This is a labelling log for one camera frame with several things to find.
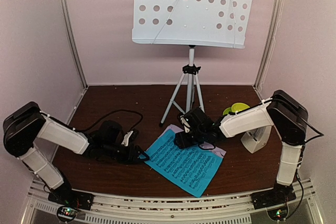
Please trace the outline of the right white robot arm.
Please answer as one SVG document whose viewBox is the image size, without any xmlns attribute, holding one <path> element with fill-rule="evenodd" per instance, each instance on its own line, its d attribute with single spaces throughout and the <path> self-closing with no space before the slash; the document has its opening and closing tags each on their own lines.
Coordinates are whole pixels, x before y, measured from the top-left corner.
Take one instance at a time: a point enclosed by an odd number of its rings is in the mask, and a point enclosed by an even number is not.
<svg viewBox="0 0 336 224">
<path fill-rule="evenodd" d="M 254 153 L 263 148 L 274 127 L 282 142 L 279 170 L 274 187 L 253 193 L 251 199 L 255 209 L 285 204 L 296 198 L 293 180 L 303 159 L 303 150 L 309 142 L 307 128 L 324 134 L 308 122 L 308 111 L 299 102 L 282 90 L 277 90 L 267 100 L 239 112 L 229 112 L 216 121 L 211 120 L 201 108 L 194 108 L 179 116 L 184 131 L 175 135 L 174 144 L 185 149 L 201 146 L 204 142 L 214 145 L 242 134 L 244 147 Z"/>
</svg>

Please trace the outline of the lilac sheet music page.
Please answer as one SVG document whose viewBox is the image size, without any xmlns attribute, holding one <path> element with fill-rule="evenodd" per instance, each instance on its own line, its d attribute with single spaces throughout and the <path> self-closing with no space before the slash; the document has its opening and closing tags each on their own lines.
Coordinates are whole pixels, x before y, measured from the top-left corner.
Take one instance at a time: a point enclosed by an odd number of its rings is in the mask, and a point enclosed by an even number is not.
<svg viewBox="0 0 336 224">
<path fill-rule="evenodd" d="M 160 135 L 160 137 L 163 136 L 165 134 L 165 132 L 168 131 L 168 130 L 172 130 L 174 133 L 184 132 L 184 130 L 182 128 L 180 128 L 179 126 L 176 126 L 174 124 L 170 124 L 163 131 L 163 133 Z M 208 150 L 208 151 L 212 152 L 213 154 L 215 154 L 215 155 L 217 155 L 218 157 L 221 157 L 221 158 L 223 158 L 226 154 L 225 150 L 223 150 L 219 147 L 216 147 L 215 145 L 207 143 L 207 142 L 204 142 L 204 143 L 200 144 L 199 148 L 202 149 L 202 150 Z"/>
</svg>

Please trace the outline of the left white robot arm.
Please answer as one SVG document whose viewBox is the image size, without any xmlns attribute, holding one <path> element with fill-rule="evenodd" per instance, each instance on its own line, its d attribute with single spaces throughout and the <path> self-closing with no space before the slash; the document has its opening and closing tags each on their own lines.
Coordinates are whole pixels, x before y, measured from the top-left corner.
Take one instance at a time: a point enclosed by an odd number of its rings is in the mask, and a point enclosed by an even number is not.
<svg viewBox="0 0 336 224">
<path fill-rule="evenodd" d="M 138 164 L 149 156 L 133 144 L 138 130 L 122 126 L 105 116 L 97 120 L 98 130 L 78 130 L 43 112 L 36 102 L 28 102 L 3 122 L 6 151 L 21 160 L 49 189 L 48 199 L 75 209 L 90 209 L 93 194 L 72 189 L 68 179 L 38 149 L 37 138 L 47 140 L 87 158 L 110 157 L 121 164 Z"/>
</svg>

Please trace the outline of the white perforated music stand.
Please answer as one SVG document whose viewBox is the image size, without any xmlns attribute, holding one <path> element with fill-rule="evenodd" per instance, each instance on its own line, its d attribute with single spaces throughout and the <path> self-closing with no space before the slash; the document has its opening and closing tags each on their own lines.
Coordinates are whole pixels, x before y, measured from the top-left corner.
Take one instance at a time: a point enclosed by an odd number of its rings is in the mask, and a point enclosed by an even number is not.
<svg viewBox="0 0 336 224">
<path fill-rule="evenodd" d="M 197 46 L 243 49 L 252 0 L 134 0 L 132 41 L 137 44 L 187 45 L 185 113 L 202 101 Z"/>
</svg>

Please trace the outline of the blue sheet music page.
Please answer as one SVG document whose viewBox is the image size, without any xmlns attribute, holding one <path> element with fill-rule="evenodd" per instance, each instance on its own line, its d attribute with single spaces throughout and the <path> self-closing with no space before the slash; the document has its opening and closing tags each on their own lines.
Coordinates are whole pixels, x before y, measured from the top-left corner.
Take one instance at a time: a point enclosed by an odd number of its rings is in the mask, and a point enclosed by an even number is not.
<svg viewBox="0 0 336 224">
<path fill-rule="evenodd" d="M 197 145 L 179 149 L 174 144 L 175 134 L 168 130 L 145 152 L 150 160 L 145 163 L 167 180 L 194 197 L 201 197 L 217 173 L 223 158 Z"/>
</svg>

